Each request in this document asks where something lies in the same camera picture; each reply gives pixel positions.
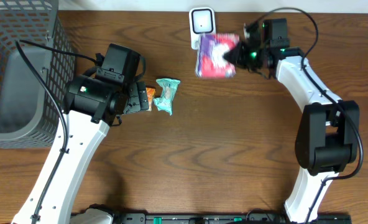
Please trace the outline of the purple red snack bag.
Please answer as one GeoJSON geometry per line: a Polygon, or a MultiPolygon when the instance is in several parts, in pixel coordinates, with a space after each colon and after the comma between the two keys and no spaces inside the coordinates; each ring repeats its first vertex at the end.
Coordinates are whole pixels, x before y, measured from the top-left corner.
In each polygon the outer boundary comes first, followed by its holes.
{"type": "Polygon", "coordinates": [[[239,42],[237,34],[202,34],[195,73],[200,78],[230,78],[235,66],[224,58],[239,42]]]}

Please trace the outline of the orange white snack packet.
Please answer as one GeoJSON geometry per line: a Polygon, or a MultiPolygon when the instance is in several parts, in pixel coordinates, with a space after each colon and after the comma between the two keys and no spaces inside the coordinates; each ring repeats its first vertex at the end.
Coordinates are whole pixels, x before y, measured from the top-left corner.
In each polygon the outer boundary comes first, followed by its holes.
{"type": "Polygon", "coordinates": [[[147,99],[148,99],[148,104],[149,104],[149,108],[147,111],[152,111],[152,104],[153,104],[153,99],[156,93],[156,89],[147,87],[146,91],[147,91],[147,99]]]}

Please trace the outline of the teal snack packet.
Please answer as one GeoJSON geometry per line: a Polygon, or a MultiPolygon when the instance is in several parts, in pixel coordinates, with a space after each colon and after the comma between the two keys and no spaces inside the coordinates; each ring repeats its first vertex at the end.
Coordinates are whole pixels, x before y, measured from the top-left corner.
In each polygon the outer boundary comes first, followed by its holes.
{"type": "Polygon", "coordinates": [[[156,82],[162,87],[162,93],[158,98],[154,98],[154,104],[159,111],[166,111],[171,116],[172,102],[181,81],[171,78],[159,78],[156,79],[156,82]]]}

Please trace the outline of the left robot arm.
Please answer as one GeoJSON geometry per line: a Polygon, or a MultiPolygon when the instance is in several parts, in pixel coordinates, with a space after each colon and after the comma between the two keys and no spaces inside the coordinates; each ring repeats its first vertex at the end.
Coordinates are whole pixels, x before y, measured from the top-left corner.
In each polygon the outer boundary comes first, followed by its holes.
{"type": "Polygon", "coordinates": [[[40,175],[13,223],[113,223],[112,212],[96,205],[73,215],[73,204],[96,149],[121,115],[149,108],[142,73],[145,58],[121,45],[110,44],[97,54],[94,67],[69,81],[54,142],[40,175]]]}

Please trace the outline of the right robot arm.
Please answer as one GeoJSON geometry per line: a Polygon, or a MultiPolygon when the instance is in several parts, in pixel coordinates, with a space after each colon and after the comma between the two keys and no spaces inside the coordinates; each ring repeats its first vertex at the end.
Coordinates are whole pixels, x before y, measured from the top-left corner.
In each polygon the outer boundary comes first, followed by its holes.
{"type": "Polygon", "coordinates": [[[334,94],[313,71],[307,54],[291,47],[286,19],[258,19],[244,25],[244,36],[224,59],[254,73],[267,68],[301,110],[295,140],[300,169],[284,208],[288,222],[311,223],[332,181],[360,170],[359,106],[334,94]]]}

